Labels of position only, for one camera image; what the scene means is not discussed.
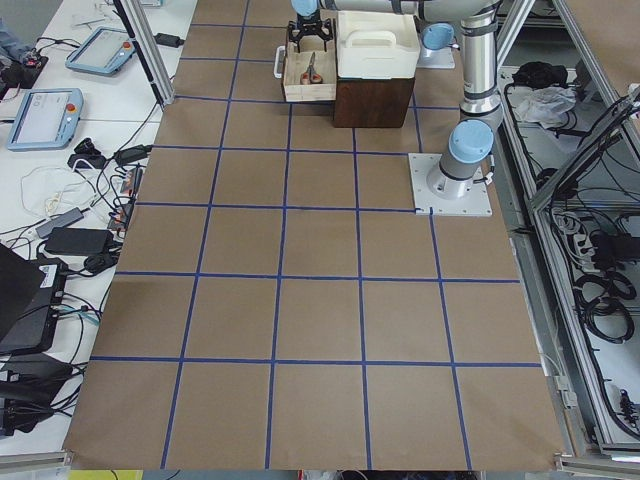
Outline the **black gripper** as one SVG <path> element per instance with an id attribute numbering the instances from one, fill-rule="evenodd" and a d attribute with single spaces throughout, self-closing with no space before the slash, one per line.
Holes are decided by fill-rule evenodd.
<path id="1" fill-rule="evenodd" d="M 334 25 L 331 19 L 323 20 L 320 14 L 309 16 L 297 15 L 295 21 L 290 21 L 287 26 L 287 40 L 296 46 L 297 52 L 301 52 L 300 43 L 304 37 L 315 36 L 324 43 L 324 51 L 327 51 L 327 43 L 334 39 Z"/>

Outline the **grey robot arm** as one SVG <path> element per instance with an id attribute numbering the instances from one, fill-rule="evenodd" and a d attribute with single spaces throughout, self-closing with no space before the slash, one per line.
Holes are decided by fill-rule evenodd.
<path id="1" fill-rule="evenodd" d="M 496 92 L 495 1 L 295 1 L 282 74 L 286 101 L 329 102 L 333 125 L 354 132 L 361 182 L 373 186 L 407 166 L 405 122 L 423 120 L 410 147 L 439 147 L 420 175 L 439 191 L 467 186 L 480 159 L 477 134 L 501 122 Z"/>
<path id="2" fill-rule="evenodd" d="M 458 47 L 453 25 L 445 22 L 427 25 L 422 31 L 421 41 L 423 47 L 431 51 Z"/>

